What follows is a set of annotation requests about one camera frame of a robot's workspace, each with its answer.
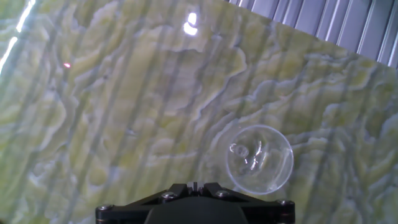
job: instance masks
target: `black metal bracket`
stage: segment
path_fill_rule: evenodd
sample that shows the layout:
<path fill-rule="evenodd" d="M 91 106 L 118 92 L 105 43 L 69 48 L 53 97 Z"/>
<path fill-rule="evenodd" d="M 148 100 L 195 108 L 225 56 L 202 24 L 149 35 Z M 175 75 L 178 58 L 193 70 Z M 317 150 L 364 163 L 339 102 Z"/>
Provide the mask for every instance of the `black metal bracket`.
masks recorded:
<path fill-rule="evenodd" d="M 232 217 L 233 223 L 295 223 L 295 204 L 288 200 L 265 202 L 218 183 L 201 186 L 194 182 L 173 184 L 168 190 L 129 205 L 100 206 L 95 217 L 97 224 L 212 223 Z"/>

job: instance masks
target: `bolt head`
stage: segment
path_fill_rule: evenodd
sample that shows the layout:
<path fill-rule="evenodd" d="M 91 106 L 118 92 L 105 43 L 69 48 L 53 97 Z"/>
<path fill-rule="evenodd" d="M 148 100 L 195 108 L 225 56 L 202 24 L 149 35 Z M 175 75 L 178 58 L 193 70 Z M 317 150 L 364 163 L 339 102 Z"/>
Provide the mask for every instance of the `bolt head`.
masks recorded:
<path fill-rule="evenodd" d="M 176 194 L 174 192 L 164 192 L 162 193 L 162 198 L 164 199 L 173 199 L 176 197 Z"/>
<path fill-rule="evenodd" d="M 105 211 L 105 210 L 111 209 L 112 207 L 113 207 L 113 205 L 111 205 L 111 204 L 103 204 L 103 205 L 98 206 L 98 210 Z"/>
<path fill-rule="evenodd" d="M 217 197 L 222 198 L 222 197 L 229 195 L 229 192 L 226 190 L 219 190 L 216 192 L 216 195 L 217 195 Z"/>
<path fill-rule="evenodd" d="M 276 200 L 276 202 L 281 205 L 293 205 L 294 204 L 294 202 L 292 202 L 291 200 L 288 200 L 288 199 L 278 199 L 278 200 Z"/>

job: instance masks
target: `clear glass sphere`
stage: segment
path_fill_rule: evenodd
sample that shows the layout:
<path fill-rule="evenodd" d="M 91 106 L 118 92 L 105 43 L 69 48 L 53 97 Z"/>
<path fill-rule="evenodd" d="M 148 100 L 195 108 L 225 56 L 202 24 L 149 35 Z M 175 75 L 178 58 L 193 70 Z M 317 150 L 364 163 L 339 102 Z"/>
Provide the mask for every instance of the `clear glass sphere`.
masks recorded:
<path fill-rule="evenodd" d="M 283 134 L 269 126 L 240 128 L 226 150 L 228 175 L 239 188 L 249 193 L 274 192 L 292 173 L 292 148 Z"/>

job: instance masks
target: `green marble slab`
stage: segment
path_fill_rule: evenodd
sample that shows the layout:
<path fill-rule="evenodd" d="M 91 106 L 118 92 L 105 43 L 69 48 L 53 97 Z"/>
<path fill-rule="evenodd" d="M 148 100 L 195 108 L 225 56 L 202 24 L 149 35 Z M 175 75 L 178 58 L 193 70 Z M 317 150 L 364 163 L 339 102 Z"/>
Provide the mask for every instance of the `green marble slab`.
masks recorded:
<path fill-rule="evenodd" d="M 297 223 L 398 222 L 395 69 L 221 0 L 0 6 L 5 223 L 93 223 L 176 182 L 235 189 L 217 142 L 246 123 L 295 157 L 253 196 L 293 200 Z"/>

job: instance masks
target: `corrugated metal wall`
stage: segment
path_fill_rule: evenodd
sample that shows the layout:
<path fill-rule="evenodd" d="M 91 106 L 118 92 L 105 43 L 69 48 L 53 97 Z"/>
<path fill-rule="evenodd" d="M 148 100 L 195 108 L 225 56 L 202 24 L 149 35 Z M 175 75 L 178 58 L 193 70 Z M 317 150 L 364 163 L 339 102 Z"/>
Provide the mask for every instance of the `corrugated metal wall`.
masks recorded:
<path fill-rule="evenodd" d="M 229 2 L 398 68 L 398 0 Z"/>

